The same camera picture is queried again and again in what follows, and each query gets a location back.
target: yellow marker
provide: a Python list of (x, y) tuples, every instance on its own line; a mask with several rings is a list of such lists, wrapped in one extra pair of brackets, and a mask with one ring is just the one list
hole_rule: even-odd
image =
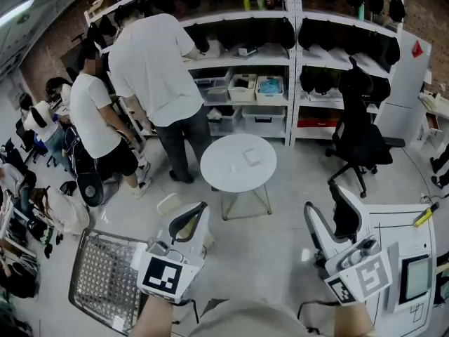
[(435, 210), (440, 207), (440, 204), (438, 202), (435, 202), (432, 206), (427, 208), (424, 212), (422, 212), (417, 218), (415, 223), (413, 224), (415, 227), (419, 227), (424, 222), (429, 220), (432, 215), (434, 214)]

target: red warning sign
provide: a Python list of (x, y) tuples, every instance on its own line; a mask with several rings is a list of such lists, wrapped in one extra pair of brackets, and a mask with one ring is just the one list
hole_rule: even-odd
[(418, 56), (422, 55), (423, 52), (424, 51), (421, 48), (420, 42), (417, 40), (415, 42), (415, 45), (413, 46), (412, 55), (414, 58), (417, 58)]

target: ceiling light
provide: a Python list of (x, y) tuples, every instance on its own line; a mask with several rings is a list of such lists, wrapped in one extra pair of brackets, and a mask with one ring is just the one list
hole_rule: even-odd
[(13, 18), (19, 16), (24, 11), (28, 10), (33, 3), (34, 0), (24, 0), (16, 7), (4, 13), (2, 16), (0, 16), (0, 27), (11, 21)]

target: shoe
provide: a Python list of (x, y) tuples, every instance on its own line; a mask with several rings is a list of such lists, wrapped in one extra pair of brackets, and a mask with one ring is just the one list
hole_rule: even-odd
[(175, 172), (173, 170), (170, 170), (170, 177), (173, 181), (175, 181), (177, 183), (180, 181), (183, 183), (186, 183), (188, 185), (190, 185), (191, 183), (194, 183), (194, 178), (191, 176), (189, 176), (189, 178), (187, 180), (180, 180), (179, 178), (177, 178), (177, 176), (175, 175)]
[(139, 183), (139, 187), (134, 189), (133, 195), (136, 199), (141, 198), (145, 192), (148, 190), (148, 187), (152, 184), (152, 179), (149, 176), (145, 177), (145, 180)]
[(442, 184), (439, 183), (438, 177), (432, 176), (432, 177), (430, 177), (430, 181), (431, 181), (435, 186), (437, 186), (440, 190), (443, 189), (444, 186), (443, 186)]
[(137, 176), (139, 183), (144, 182), (145, 177), (147, 176), (147, 173), (150, 168), (151, 164), (148, 161), (146, 161), (145, 165), (139, 166), (138, 169), (135, 171), (135, 175)]
[(440, 168), (437, 167), (436, 161), (435, 161), (435, 159), (433, 157), (430, 158), (430, 164), (432, 165), (432, 171), (434, 173), (437, 173)]

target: man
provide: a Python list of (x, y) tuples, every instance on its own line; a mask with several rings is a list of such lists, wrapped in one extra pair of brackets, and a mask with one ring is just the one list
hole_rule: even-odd
[(11, 164), (0, 167), (0, 188), (3, 192), (1, 213), (8, 210), (8, 194), (15, 208), (29, 218), (33, 218), (33, 206), (29, 202), (30, 187), (25, 177)]
[(115, 21), (123, 31), (109, 53), (112, 83), (119, 96), (150, 130), (151, 121), (167, 152), (175, 181), (193, 183), (183, 134), (198, 163), (212, 143), (203, 98), (182, 57), (196, 59), (198, 50), (171, 15), (140, 19), (132, 6), (121, 7)]
[[(150, 296), (131, 337), (170, 337), (173, 306)], [(335, 308), (334, 337), (369, 337), (373, 331), (362, 303)], [(206, 312), (189, 337), (307, 337), (291, 310), (280, 305), (227, 300)]]
[[(433, 157), (430, 158), (430, 164), (432, 165), (432, 171), (434, 173), (437, 173), (439, 170), (443, 168), (446, 162), (449, 161), (449, 146), (444, 150), (444, 152), (441, 154), (439, 159), (434, 159)], [(446, 185), (449, 185), (449, 171), (438, 176), (432, 176), (430, 177), (431, 181), (435, 184), (435, 186), (439, 188), (443, 188)]]
[(116, 130), (121, 131), (131, 143), (135, 138), (117, 116), (103, 81), (95, 77), (102, 70), (102, 61), (93, 46), (83, 47), (79, 53), (81, 72), (72, 86), (70, 118), (75, 125), (86, 151), (98, 160), (102, 169), (121, 173), (139, 199), (147, 190), (150, 178), (138, 183), (138, 161), (128, 144)]

